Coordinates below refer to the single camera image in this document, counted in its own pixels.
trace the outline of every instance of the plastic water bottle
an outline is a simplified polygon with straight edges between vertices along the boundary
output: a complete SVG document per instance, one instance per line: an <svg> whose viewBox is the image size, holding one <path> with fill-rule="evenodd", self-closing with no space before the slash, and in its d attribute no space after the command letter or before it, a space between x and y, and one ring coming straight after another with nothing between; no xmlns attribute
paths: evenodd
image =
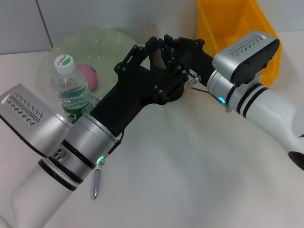
<svg viewBox="0 0 304 228"><path fill-rule="evenodd" d="M93 105L89 102L90 89L84 77L76 69L73 58L60 55L55 61L59 73L56 89L67 120L74 124L84 113L89 113Z"/></svg>

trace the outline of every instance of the yellow plastic bin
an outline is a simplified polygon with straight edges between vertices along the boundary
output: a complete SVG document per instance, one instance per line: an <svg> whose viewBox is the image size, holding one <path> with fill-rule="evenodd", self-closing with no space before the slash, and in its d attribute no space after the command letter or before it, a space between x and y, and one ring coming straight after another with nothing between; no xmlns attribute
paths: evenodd
<svg viewBox="0 0 304 228"><path fill-rule="evenodd" d="M247 33L257 30L277 37L255 0L196 0L197 38L205 41L204 51L215 56ZM270 85L279 75L282 44L262 71L261 83Z"/></svg>

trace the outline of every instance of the bottle label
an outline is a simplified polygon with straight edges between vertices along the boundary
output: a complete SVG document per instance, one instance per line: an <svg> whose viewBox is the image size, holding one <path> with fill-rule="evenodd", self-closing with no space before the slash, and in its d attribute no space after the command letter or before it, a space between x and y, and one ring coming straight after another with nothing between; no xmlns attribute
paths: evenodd
<svg viewBox="0 0 304 228"><path fill-rule="evenodd" d="M66 113L67 120L74 124L76 121L85 113L92 111L93 105L89 102L85 106L77 109L64 108L63 110Z"/></svg>

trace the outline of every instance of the bottle cap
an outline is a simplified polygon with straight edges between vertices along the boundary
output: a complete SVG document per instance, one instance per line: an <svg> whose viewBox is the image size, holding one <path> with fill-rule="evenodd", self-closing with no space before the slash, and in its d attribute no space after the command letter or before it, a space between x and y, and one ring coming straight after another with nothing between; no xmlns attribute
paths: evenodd
<svg viewBox="0 0 304 228"><path fill-rule="evenodd" d="M58 73L62 75L68 75L76 68L74 59L69 55L58 56L55 58L54 65Z"/></svg>

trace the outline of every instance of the pink ball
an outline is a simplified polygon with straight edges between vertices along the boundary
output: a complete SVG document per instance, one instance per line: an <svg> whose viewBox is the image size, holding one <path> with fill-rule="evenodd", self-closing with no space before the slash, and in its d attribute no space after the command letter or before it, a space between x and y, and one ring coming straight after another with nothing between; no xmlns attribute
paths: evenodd
<svg viewBox="0 0 304 228"><path fill-rule="evenodd" d="M98 81L97 81L97 73L93 69L93 67L87 64L78 64L77 70L83 75L87 84L91 91L94 91L97 88Z"/></svg>

